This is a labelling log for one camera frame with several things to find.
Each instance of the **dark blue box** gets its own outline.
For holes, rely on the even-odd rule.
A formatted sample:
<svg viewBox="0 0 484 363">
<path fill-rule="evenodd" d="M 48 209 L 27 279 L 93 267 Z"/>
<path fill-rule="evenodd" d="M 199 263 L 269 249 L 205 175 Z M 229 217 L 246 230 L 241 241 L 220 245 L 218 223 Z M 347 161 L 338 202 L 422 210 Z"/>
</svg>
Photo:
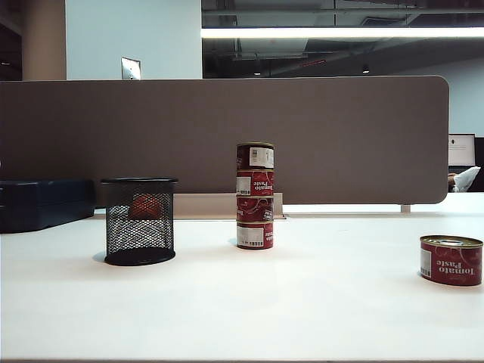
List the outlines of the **dark blue box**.
<svg viewBox="0 0 484 363">
<path fill-rule="evenodd" d="M 0 233 L 38 231 L 94 215 L 92 180 L 0 181 Z"/>
</svg>

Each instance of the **light blue wall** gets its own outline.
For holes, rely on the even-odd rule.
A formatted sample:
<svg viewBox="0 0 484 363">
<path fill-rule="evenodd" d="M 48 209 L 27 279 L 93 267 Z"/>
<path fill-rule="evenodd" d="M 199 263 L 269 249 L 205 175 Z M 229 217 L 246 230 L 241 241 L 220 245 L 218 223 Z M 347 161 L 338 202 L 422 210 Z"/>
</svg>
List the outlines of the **light blue wall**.
<svg viewBox="0 0 484 363">
<path fill-rule="evenodd" d="M 199 0 L 66 0 L 67 79 L 121 79 L 121 57 L 143 79 L 202 78 Z"/>
<path fill-rule="evenodd" d="M 407 70 L 401 75 L 438 75 L 450 87 L 449 131 L 484 137 L 484 58 Z"/>
</svg>

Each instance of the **exposed ceiling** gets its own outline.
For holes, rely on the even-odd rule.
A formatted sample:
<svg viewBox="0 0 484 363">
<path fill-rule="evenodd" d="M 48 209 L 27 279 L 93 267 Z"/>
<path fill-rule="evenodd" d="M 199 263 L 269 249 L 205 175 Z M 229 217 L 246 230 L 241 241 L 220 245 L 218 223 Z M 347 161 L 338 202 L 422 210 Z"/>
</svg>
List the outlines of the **exposed ceiling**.
<svg viewBox="0 0 484 363">
<path fill-rule="evenodd" d="M 203 0 L 203 27 L 484 26 L 484 0 Z M 204 39 L 204 78 L 389 74 L 484 57 L 482 40 Z"/>
</svg>

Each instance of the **black wire mesh cup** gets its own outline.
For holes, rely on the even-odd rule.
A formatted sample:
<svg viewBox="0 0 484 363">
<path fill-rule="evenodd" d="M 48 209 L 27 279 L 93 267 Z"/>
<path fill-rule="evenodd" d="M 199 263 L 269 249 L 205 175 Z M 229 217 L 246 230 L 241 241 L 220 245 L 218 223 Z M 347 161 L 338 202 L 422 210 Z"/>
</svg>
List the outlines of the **black wire mesh cup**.
<svg viewBox="0 0 484 363">
<path fill-rule="evenodd" d="M 106 195 L 106 258 L 138 266 L 175 257 L 173 189 L 176 178 L 102 179 Z"/>
</svg>

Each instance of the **tomato paste can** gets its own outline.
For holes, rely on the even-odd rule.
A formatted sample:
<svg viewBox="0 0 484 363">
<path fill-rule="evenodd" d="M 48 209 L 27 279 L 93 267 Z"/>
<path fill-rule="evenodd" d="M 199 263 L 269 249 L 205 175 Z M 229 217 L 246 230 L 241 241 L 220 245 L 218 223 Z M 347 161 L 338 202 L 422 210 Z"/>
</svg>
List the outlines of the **tomato paste can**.
<svg viewBox="0 0 484 363">
<path fill-rule="evenodd" d="M 238 222 L 270 222 L 273 219 L 273 197 L 237 197 Z"/>
<path fill-rule="evenodd" d="M 444 235 L 420 237 L 420 273 L 440 284 L 480 284 L 482 241 Z"/>
<path fill-rule="evenodd" d="M 273 168 L 273 144 L 267 142 L 247 142 L 237 145 L 237 170 Z"/>
<path fill-rule="evenodd" d="M 273 246 L 272 222 L 237 222 L 237 247 L 247 250 L 264 250 Z"/>
<path fill-rule="evenodd" d="M 274 170 L 239 170 L 237 195 L 264 197 L 274 194 Z"/>
</svg>

